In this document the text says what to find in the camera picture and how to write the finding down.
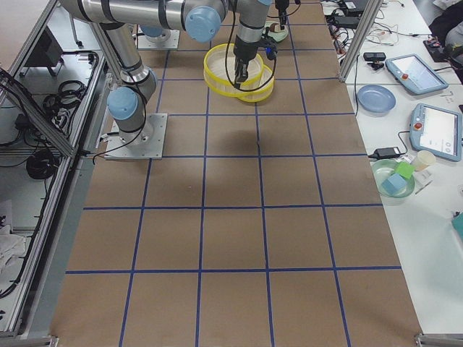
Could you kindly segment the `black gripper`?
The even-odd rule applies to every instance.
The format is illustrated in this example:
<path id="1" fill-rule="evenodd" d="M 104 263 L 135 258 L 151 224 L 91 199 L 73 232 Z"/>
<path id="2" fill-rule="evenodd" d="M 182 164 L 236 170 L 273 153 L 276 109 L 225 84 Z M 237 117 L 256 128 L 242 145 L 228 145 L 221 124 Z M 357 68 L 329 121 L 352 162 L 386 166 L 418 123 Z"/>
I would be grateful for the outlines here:
<path id="1" fill-rule="evenodd" d="M 278 11 L 278 19 L 280 22 L 286 22 L 288 7 L 289 0 L 275 0 L 275 8 Z"/>
<path id="2" fill-rule="evenodd" d="M 240 89 L 241 83 L 244 83 L 248 79 L 248 65 L 253 60 L 259 48 L 264 48 L 267 59 L 273 61 L 272 76 L 274 76 L 277 62 L 277 42 L 260 33 L 260 37 L 257 41 L 250 42 L 250 40 L 244 40 L 238 33 L 234 42 L 234 88 Z"/>

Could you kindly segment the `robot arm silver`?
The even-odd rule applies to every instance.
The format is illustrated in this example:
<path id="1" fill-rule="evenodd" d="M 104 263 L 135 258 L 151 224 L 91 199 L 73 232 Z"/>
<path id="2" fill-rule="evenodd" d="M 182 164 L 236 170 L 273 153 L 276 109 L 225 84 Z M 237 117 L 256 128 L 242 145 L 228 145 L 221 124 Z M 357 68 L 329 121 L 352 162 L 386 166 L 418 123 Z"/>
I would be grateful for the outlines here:
<path id="1" fill-rule="evenodd" d="M 229 12 L 238 21 L 234 35 L 234 70 L 229 84 L 241 89 L 248 80 L 248 66 L 260 47 L 273 46 L 264 34 L 270 1 L 63 1 L 76 19 L 101 31 L 99 43 L 105 57 L 120 65 L 122 86 L 109 94 L 108 109 L 119 128 L 123 144 L 150 136 L 145 106 L 156 90 L 156 77 L 136 48 L 130 25 L 159 30 L 183 30 L 197 42 L 208 42 L 219 31 Z"/>

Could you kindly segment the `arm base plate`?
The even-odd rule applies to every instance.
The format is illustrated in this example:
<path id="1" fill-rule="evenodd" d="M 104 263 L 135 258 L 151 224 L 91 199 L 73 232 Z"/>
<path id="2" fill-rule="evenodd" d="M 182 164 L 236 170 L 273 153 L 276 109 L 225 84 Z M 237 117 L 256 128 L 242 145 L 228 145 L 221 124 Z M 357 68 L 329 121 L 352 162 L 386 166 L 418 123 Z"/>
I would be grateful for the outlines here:
<path id="1" fill-rule="evenodd" d="M 113 121 L 111 131 L 116 134 L 109 137 L 104 157 L 117 160 L 162 159 L 167 122 L 167 113 L 150 113 L 141 134 L 128 134 L 120 132 Z"/>
<path id="2" fill-rule="evenodd" d="M 150 37 L 139 29 L 136 43 L 142 51 L 172 51 L 178 49 L 179 36 L 178 30 L 164 30 L 159 36 Z"/>

